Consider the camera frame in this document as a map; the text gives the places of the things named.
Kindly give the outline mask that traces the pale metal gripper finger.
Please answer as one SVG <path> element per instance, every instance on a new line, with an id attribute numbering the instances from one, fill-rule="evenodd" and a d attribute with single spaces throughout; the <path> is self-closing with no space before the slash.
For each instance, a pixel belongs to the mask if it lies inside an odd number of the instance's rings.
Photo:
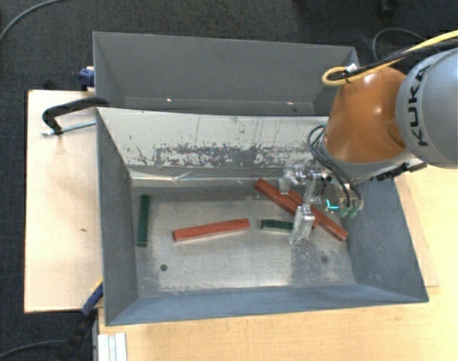
<path id="1" fill-rule="evenodd" d="M 293 228 L 289 236 L 291 244 L 308 241 L 314 227 L 314 214 L 310 206 L 297 207 L 293 220 Z"/>
<path id="2" fill-rule="evenodd" d="M 286 165 L 283 174 L 278 179 L 278 189 L 281 193 L 287 194 L 292 186 L 305 185 L 308 181 L 308 170 L 303 164 Z"/>

